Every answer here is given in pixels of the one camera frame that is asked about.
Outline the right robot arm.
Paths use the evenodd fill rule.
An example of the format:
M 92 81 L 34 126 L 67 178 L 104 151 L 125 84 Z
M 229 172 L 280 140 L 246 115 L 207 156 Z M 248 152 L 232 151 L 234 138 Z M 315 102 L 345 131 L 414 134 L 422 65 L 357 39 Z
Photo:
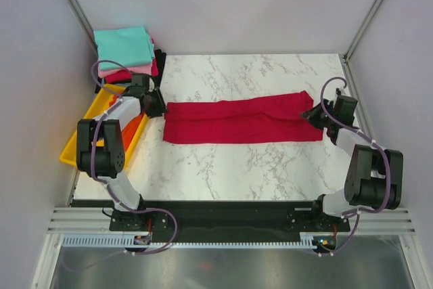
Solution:
M 353 97 L 337 95 L 334 101 L 325 99 L 301 114 L 350 157 L 344 187 L 314 201 L 322 216 L 347 220 L 361 212 L 395 210 L 401 203 L 403 154 L 379 146 L 353 125 L 357 104 Z

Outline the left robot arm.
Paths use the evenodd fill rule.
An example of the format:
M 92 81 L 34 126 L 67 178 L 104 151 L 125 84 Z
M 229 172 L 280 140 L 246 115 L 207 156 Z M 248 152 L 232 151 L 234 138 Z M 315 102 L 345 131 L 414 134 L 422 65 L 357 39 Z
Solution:
M 76 128 L 76 166 L 110 195 L 114 207 L 110 231 L 149 231 L 152 219 L 145 216 L 145 202 L 126 172 L 122 131 L 140 115 L 160 117 L 168 108 L 157 80 L 133 74 L 131 85 L 115 94 L 115 102 L 94 118 L 80 120 Z

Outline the crimson red t-shirt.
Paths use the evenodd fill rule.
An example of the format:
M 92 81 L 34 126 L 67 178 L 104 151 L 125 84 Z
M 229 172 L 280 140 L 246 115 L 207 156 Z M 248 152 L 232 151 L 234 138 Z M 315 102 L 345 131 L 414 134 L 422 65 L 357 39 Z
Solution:
M 323 131 L 301 117 L 313 108 L 306 91 L 219 102 L 171 102 L 163 140 L 179 145 L 314 142 Z

